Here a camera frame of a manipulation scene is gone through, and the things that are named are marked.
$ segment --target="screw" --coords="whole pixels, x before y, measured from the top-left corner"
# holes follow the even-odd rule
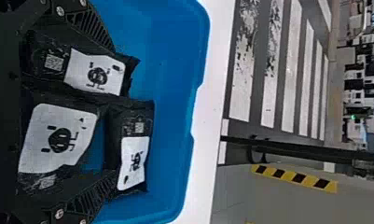
[[[56,7],[56,12],[58,13],[59,16],[61,17],[64,16],[64,9],[62,7]]]
[[[85,7],[87,5],[87,0],[79,0],[81,6]]]
[[[56,212],[56,214],[55,214],[55,218],[59,220],[59,219],[62,218],[63,215],[64,215],[64,211],[63,211],[62,209],[59,209],[59,210]]]

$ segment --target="gray floor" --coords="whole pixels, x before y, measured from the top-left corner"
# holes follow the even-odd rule
[[[374,182],[284,164],[277,168],[339,181],[338,193],[250,173],[250,165],[217,169],[212,224],[374,224]]]

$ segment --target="warning tape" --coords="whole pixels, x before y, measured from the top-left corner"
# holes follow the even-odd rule
[[[338,193],[338,181],[326,180],[315,175],[305,175],[258,164],[254,164],[251,167],[251,172],[256,175],[264,175],[306,188],[319,189],[329,193]]]

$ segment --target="qr code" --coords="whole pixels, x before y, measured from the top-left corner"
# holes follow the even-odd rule
[[[44,66],[46,68],[61,72],[63,62],[64,62],[63,58],[59,58],[54,55],[47,54],[47,59],[45,60]]]
[[[144,132],[144,123],[143,122],[136,122],[134,126],[135,133],[143,133]]]

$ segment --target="black package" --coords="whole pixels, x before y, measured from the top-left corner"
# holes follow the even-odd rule
[[[60,80],[89,92],[127,96],[132,72],[140,61],[120,53],[90,55],[77,46],[29,31],[21,45],[21,69],[34,77]]]
[[[118,170],[111,199],[146,191],[145,168],[153,131],[153,102],[111,104],[106,117],[104,167]]]
[[[78,174],[102,113],[62,83],[33,84],[26,81],[21,89],[23,148],[18,183],[28,194],[54,190],[57,183]],[[46,85],[57,90],[47,91]]]

